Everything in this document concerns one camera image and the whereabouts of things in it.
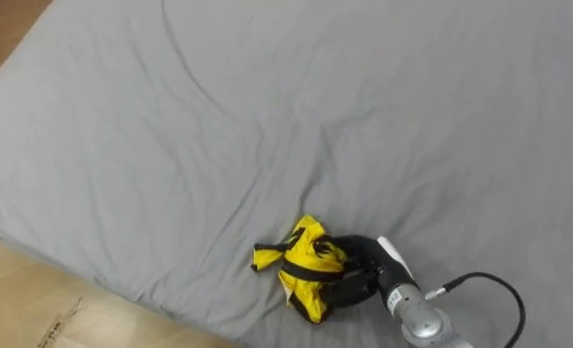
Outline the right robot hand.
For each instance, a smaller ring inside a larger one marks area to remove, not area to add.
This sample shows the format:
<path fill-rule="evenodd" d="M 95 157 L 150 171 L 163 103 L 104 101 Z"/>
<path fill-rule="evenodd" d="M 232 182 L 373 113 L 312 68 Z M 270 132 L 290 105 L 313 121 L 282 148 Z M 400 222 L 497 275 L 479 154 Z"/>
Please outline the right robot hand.
<path fill-rule="evenodd" d="M 347 261 L 340 280 L 321 287 L 320 299 L 330 307 L 358 305 L 377 293 L 387 307 L 390 293 L 400 285 L 419 288 L 405 260 L 389 241 L 360 235 L 330 237 L 329 241 L 344 250 Z"/>

